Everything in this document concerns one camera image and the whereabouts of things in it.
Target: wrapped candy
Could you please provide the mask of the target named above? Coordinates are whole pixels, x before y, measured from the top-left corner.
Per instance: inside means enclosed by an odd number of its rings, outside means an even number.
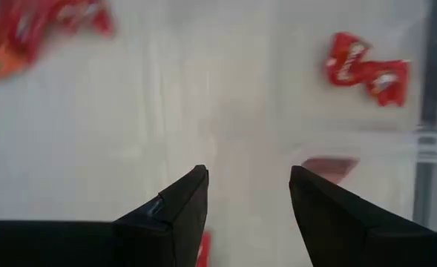
[[[205,231],[202,236],[202,241],[197,255],[196,267],[209,267],[210,262],[210,250],[211,250],[211,233]]]
[[[110,14],[102,0],[59,0],[50,12],[50,19],[72,33],[82,24],[89,24],[101,34],[114,34]]]
[[[367,93],[377,100],[379,106],[386,107],[390,103],[404,106],[410,69],[408,61],[365,62],[363,69]]]
[[[71,32],[83,24],[114,32],[103,0],[0,0],[0,79],[36,61],[52,24]]]
[[[361,60],[370,45],[349,33],[336,33],[326,61],[326,74],[335,86],[353,86],[364,80]]]

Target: candy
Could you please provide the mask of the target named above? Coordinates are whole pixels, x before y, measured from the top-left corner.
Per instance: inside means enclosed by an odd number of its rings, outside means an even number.
[[[361,60],[370,45],[349,33],[336,33],[326,61],[326,74],[335,86],[353,86],[361,83]]]
[[[211,250],[211,233],[205,231],[202,236],[202,242],[197,255],[196,267],[209,267],[210,262],[210,250]]]
[[[113,23],[101,0],[57,0],[50,19],[75,33],[82,24],[93,26],[101,34],[114,34]]]
[[[0,79],[24,70],[26,60],[7,45],[0,47]]]
[[[367,93],[377,100],[378,105],[386,107],[395,103],[402,107],[406,101],[409,62],[365,62],[363,64]]]
[[[0,1],[0,42],[29,62],[36,59],[48,23],[44,0]]]

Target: candy pile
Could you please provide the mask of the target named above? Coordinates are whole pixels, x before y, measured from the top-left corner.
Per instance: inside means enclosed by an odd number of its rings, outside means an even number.
[[[336,33],[326,62],[329,81],[344,87],[363,83],[379,106],[394,103],[402,107],[406,100],[409,63],[404,60],[362,62],[370,48],[357,36]]]
[[[70,33],[86,25],[114,34],[103,0],[0,0],[0,79],[32,65],[54,25]]]

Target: white surface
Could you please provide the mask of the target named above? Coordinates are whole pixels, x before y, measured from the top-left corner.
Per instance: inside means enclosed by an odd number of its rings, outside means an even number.
[[[114,40],[60,39],[0,83],[0,218],[114,220],[205,163],[214,266],[310,266],[290,166],[309,126],[417,123],[425,2],[114,1]],[[373,43],[370,58],[413,60],[406,108],[325,82],[339,30]],[[362,159],[344,186],[409,216],[413,168]]]

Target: red wrapper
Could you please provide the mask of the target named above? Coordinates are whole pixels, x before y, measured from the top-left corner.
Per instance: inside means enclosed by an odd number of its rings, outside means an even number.
[[[202,236],[202,242],[198,250],[197,267],[209,267],[211,250],[211,234],[210,232],[204,232]]]
[[[114,34],[113,22],[103,0],[57,0],[51,20],[75,33],[82,25],[90,25],[99,33]]]
[[[391,62],[365,62],[365,85],[367,93],[386,107],[394,103],[404,106],[407,95],[410,64],[404,60]]]
[[[55,0],[0,1],[0,39],[32,62],[48,23],[47,3]]]
[[[353,86],[364,81],[361,61],[370,45],[349,33],[336,33],[326,61],[326,74],[335,86]]]

